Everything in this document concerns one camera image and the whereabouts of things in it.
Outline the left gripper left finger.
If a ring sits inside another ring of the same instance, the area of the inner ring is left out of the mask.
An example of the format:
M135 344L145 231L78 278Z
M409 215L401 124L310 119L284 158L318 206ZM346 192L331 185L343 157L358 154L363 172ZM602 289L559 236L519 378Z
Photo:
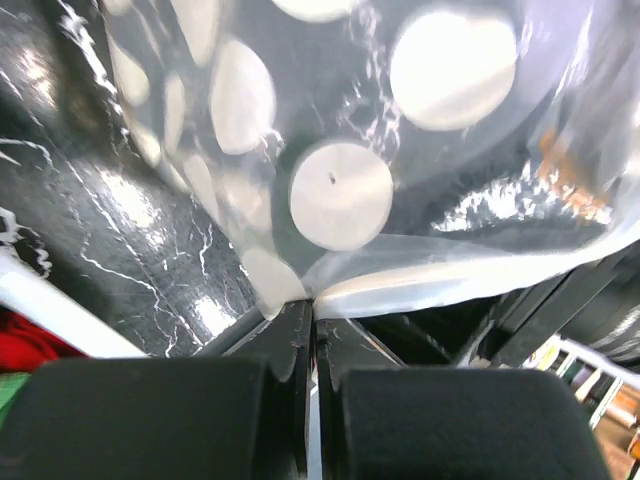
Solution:
M308 477L312 313L307 300L285 304L271 320L252 308L206 344L203 357L236 356L264 360L275 385L267 394L266 413L283 436L290 479Z

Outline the clear zip top bag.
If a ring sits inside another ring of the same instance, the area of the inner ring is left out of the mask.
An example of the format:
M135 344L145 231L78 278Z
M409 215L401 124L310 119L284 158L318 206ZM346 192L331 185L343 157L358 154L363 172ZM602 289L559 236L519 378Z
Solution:
M123 116L261 311L419 310L639 237L635 1L105 1Z

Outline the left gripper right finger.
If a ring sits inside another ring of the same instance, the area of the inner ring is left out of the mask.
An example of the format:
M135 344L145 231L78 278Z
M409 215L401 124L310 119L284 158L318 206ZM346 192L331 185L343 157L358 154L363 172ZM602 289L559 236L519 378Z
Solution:
M322 477L338 479L348 459L342 377L351 370L400 369L405 363L357 321L324 319L314 327Z

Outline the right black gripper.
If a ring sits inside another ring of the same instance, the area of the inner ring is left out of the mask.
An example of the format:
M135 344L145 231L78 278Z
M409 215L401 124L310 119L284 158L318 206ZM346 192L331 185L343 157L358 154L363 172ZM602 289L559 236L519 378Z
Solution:
M517 366L558 334L636 368L639 247L502 296L361 323L406 364L451 364L470 348L494 365Z

